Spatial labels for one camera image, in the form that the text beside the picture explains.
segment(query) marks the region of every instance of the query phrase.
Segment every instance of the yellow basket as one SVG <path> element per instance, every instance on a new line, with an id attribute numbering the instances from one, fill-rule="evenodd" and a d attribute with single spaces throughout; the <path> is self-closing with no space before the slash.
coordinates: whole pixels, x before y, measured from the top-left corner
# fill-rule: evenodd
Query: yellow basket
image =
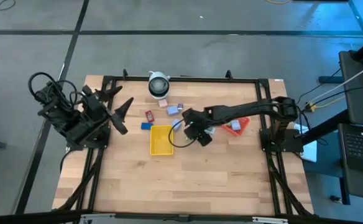
<path id="1" fill-rule="evenodd" d="M 171 125 L 151 126 L 150 154 L 152 156 L 173 155 L 173 145 L 168 139 L 171 128 Z M 170 134 L 170 140 L 173 142 L 173 130 Z"/>

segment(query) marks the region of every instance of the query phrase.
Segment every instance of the wooden tabletop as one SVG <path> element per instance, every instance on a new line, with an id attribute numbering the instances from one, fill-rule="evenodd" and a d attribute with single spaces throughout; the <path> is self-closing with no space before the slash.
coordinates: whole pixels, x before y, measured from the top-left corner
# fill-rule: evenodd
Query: wooden tabletop
<path id="1" fill-rule="evenodd" d="M 102 79 L 100 75 L 88 75 L 85 84 L 100 89 Z M 286 96 L 283 80 L 269 82 L 272 97 Z M 259 116 L 250 117 L 251 122 L 240 137 L 218 127 L 206 147 L 194 142 L 186 148 L 175 148 L 172 156 L 151 156 L 150 131 L 140 129 L 141 123 L 147 122 L 144 112 L 153 112 L 154 125 L 171 124 L 182 116 L 169 117 L 166 108 L 159 108 L 147 82 L 125 81 L 117 85 L 123 89 L 115 96 L 113 109 L 134 97 L 125 122 L 129 132 L 121 135 L 114 128 L 111 131 L 101 166 L 95 211 L 273 215 L 269 172 L 259 140 Z M 257 101 L 257 96 L 255 85 L 250 83 L 171 82 L 167 101 L 168 105 L 183 103 L 185 109 L 202 110 L 205 106 Z M 175 144 L 186 143 L 180 128 L 175 132 Z M 53 208 L 61 206 L 80 183 L 85 159 L 86 150 L 73 152 L 65 159 Z M 289 187 L 312 212 L 301 159 L 283 153 L 283 161 Z M 285 212 L 279 185 L 277 189 Z M 83 208 L 87 207 L 90 185 L 86 190 Z"/>

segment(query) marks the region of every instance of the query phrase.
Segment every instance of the pink block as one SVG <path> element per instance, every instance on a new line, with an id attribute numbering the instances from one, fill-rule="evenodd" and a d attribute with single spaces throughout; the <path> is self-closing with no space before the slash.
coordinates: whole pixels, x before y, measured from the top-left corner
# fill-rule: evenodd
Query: pink block
<path id="1" fill-rule="evenodd" d="M 168 106 L 167 99 L 158 100 L 158 103 L 159 103 L 159 107 L 160 107 L 160 108 L 165 108 L 165 107 L 167 107 L 167 106 Z"/>

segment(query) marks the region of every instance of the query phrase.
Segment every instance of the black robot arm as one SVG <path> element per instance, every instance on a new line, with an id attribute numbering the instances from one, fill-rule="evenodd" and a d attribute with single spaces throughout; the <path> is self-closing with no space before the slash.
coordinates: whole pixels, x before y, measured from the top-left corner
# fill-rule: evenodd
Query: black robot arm
<path id="1" fill-rule="evenodd" d="M 50 81 L 41 90 L 35 92 L 32 90 L 32 80 L 39 75 L 48 77 Z M 64 82 L 69 83 L 74 89 L 70 93 L 69 99 L 65 97 L 60 85 Z M 67 146 L 73 150 L 107 145 L 107 141 L 104 139 L 108 138 L 106 136 L 109 134 L 108 121 L 111 121 L 121 134 L 127 133 L 123 122 L 133 97 L 116 109 L 113 114 L 103 105 L 103 102 L 109 101 L 122 89 L 121 86 L 109 90 L 96 90 L 93 93 L 85 85 L 82 92 L 79 92 L 72 82 L 67 80 L 55 81 L 47 73 L 38 72 L 30 77 L 28 87 L 32 96 L 43 107 L 38 115 L 49 121 L 55 130 L 65 137 Z M 81 96 L 81 100 L 76 100 L 77 95 Z M 82 111 L 75 108 L 80 103 L 82 104 Z"/>
<path id="2" fill-rule="evenodd" d="M 209 106 L 204 111 L 190 108 L 181 115 L 186 125 L 190 125 L 184 130 L 187 137 L 197 139 L 205 146 L 212 141 L 205 129 L 226 124 L 236 118 L 258 114 L 266 114 L 275 119 L 270 127 L 270 138 L 273 142 L 283 141 L 288 123 L 298 118 L 295 100 L 282 96 L 237 106 Z"/>

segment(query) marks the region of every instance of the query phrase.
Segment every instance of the concrete floor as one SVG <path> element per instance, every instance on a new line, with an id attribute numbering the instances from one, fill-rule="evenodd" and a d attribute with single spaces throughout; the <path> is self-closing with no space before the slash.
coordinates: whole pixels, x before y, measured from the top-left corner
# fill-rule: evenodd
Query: concrete floor
<path id="1" fill-rule="evenodd" d="M 83 3 L 16 1 L 12 9 L 0 12 L 0 30 L 73 30 Z M 363 19 L 363 0 L 354 3 Z M 361 30 L 348 3 L 292 1 L 279 6 L 264 0 L 97 0 L 89 3 L 81 29 Z M 27 80 L 38 71 L 57 78 L 70 40 L 70 35 L 0 35 L 0 140 L 8 143 L 0 151 L 0 215 L 12 213 L 17 203 L 42 125 L 36 115 L 40 106 L 27 91 Z M 123 68 L 131 75 L 160 70 L 196 77 L 223 77 L 230 69 L 234 77 L 282 78 L 288 95 L 298 98 L 318 84 L 318 76 L 338 69 L 339 51 L 362 45 L 363 38 L 340 36 L 84 35 L 76 43 L 67 80 L 81 88 L 88 74 L 120 75 Z M 44 82 L 37 80 L 34 86 Z M 332 87 L 322 86 L 317 93 Z M 315 126 L 345 107 L 341 100 L 309 114 L 310 123 Z M 51 209 L 64 150 L 65 140 L 51 130 L 26 212 Z M 352 197 L 350 206 L 334 204 L 328 196 L 340 194 L 336 178 L 306 178 L 316 214 L 363 221 L 363 198 Z"/>

